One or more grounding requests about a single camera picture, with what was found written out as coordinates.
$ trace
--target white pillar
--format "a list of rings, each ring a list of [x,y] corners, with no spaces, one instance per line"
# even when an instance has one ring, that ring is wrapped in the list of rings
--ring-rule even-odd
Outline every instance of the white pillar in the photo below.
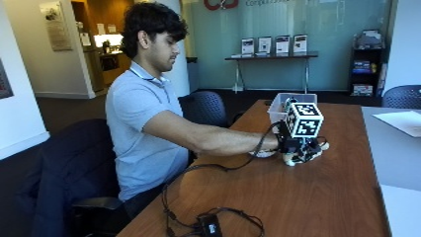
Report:
[[[167,5],[172,11],[181,15],[180,11],[180,2],[175,0],[157,0],[161,4]],[[185,60],[185,49],[184,49],[184,40],[177,43],[180,48],[180,55],[176,58],[176,61],[172,66],[172,70],[164,73],[165,78],[172,82],[175,94],[177,97],[185,96],[189,94],[189,83],[188,83],[188,72],[187,72],[187,60]]]

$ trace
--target brochure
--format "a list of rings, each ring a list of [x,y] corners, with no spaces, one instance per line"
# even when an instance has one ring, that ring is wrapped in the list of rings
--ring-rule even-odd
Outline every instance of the brochure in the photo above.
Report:
[[[275,38],[276,54],[289,52],[289,36],[279,36]]]
[[[307,51],[307,35],[293,37],[293,52]]]
[[[241,39],[241,54],[255,54],[255,39]]]
[[[271,53],[272,37],[260,38],[260,52]]]

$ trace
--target white wall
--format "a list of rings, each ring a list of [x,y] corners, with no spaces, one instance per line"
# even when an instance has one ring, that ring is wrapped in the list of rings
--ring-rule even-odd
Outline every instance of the white wall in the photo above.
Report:
[[[14,97],[0,100],[0,159],[38,145],[50,138],[22,54],[0,1],[0,58],[14,90]]]
[[[384,92],[401,85],[421,85],[421,1],[399,0]]]
[[[60,1],[72,46],[67,51],[52,50],[40,10],[40,4],[46,2],[4,0],[34,91],[40,97],[94,98],[71,1]]]

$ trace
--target red logo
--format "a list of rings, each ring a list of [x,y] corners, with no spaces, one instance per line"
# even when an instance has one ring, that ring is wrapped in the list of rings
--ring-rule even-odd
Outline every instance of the red logo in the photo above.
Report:
[[[204,0],[205,7],[211,10],[219,10],[219,9],[231,9],[239,6],[239,0],[232,0],[232,3],[227,3],[227,0],[221,0],[221,3],[217,3],[216,5],[209,4],[209,0]]]

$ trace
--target man's arm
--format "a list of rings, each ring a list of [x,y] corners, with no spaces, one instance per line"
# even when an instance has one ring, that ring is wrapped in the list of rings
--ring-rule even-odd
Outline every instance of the man's arm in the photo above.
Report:
[[[209,155],[235,155],[255,151],[264,135],[193,123],[171,111],[160,112],[147,122],[144,132],[197,154]],[[263,149],[275,148],[277,139],[271,133],[264,139]]]

